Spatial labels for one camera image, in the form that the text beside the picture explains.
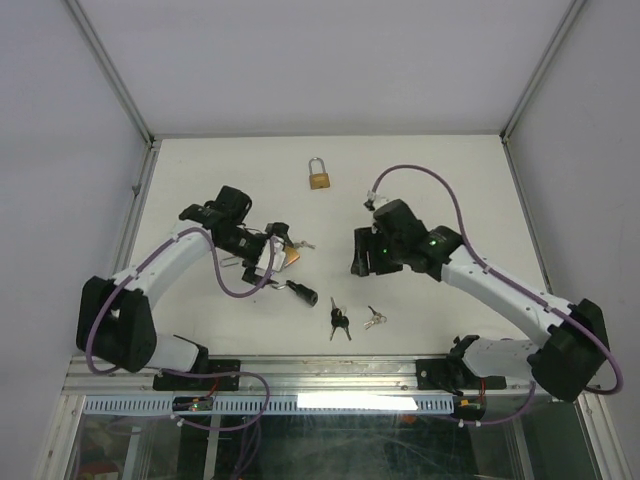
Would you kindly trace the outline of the medium brass padlock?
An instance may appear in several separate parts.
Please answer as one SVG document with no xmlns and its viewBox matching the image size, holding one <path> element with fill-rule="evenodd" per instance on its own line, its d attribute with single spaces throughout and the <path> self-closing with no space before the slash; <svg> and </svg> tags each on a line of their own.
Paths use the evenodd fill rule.
<svg viewBox="0 0 640 480">
<path fill-rule="evenodd" d="M 290 267 L 300 259 L 300 253 L 294 246 L 285 246 L 284 254 L 285 254 L 285 257 L 282 264 L 282 269 L 286 269 Z M 279 281 L 274 279 L 270 280 L 269 285 L 272 289 L 275 289 L 275 290 L 283 290 L 287 287 L 286 281 Z"/>
</svg>

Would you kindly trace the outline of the small brass padlock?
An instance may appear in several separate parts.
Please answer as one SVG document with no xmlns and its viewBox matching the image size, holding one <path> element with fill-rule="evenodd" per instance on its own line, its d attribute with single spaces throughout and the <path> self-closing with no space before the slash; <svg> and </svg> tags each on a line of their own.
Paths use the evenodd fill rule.
<svg viewBox="0 0 640 480">
<path fill-rule="evenodd" d="M 242 263 L 241 259 L 236 258 L 236 257 L 229 257 L 229 258 L 222 259 L 219 262 L 219 265 L 222 268 L 227 268 L 227 267 L 235 266 L 235 265 L 238 265 L 238 264 L 241 264 L 241 263 Z"/>
</svg>

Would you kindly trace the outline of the black headed key set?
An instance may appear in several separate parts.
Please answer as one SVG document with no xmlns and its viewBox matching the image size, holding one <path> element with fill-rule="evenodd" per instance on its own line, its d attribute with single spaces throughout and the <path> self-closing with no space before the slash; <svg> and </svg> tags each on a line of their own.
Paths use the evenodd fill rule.
<svg viewBox="0 0 640 480">
<path fill-rule="evenodd" d="M 347 317 L 346 312 L 347 312 L 346 308 L 339 306 L 335 301 L 335 299 L 331 297 L 331 312 L 330 312 L 331 332 L 329 337 L 330 341 L 333 340 L 336 331 L 339 329 L 344 331 L 349 341 L 352 340 L 352 337 L 349 331 L 350 320 Z"/>
</svg>

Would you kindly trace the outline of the black padlock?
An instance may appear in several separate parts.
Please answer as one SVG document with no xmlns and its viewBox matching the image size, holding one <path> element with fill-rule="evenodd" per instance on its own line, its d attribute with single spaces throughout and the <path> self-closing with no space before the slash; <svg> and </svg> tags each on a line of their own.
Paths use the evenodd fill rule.
<svg viewBox="0 0 640 480">
<path fill-rule="evenodd" d="M 315 290 L 292 280 L 287 280 L 286 286 L 308 306 L 314 307 L 317 304 L 318 293 Z"/>
</svg>

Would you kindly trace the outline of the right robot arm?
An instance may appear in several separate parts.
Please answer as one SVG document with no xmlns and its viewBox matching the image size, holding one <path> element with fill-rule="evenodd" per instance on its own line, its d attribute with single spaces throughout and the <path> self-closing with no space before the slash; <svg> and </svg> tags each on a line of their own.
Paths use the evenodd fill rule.
<svg viewBox="0 0 640 480">
<path fill-rule="evenodd" d="M 400 199 L 369 199 L 365 207 L 372 224 L 354 232 L 352 274 L 384 275 L 409 267 L 469 294 L 526 336 L 456 339 L 447 356 L 452 383 L 469 387 L 481 377 L 519 378 L 565 402 L 587 390 L 609 348 L 597 304 L 529 290 L 475 258 L 460 233 L 446 226 L 428 229 Z"/>
</svg>

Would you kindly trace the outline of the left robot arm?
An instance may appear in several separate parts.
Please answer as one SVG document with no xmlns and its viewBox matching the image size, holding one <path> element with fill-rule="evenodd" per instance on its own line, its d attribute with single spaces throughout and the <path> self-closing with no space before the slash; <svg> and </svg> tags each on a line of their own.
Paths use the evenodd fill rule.
<svg viewBox="0 0 640 480">
<path fill-rule="evenodd" d="M 76 345 L 92 373 L 137 373 L 150 368 L 174 374 L 188 388 L 206 383 L 207 348 L 176 335 L 159 334 L 153 309 L 203 257 L 213 261 L 214 273 L 220 277 L 219 252 L 240 259 L 249 275 L 251 287 L 244 292 L 220 287 L 229 297 L 247 298 L 270 284 L 284 268 L 286 250 L 292 245 L 289 226 L 272 222 L 264 230 L 251 230 L 245 224 L 251 207 L 247 194 L 223 186 L 215 199 L 184 209 L 166 239 L 141 263 L 109 278 L 93 276 L 84 284 Z M 98 368 L 96 360 L 109 363 L 109 368 Z"/>
</svg>

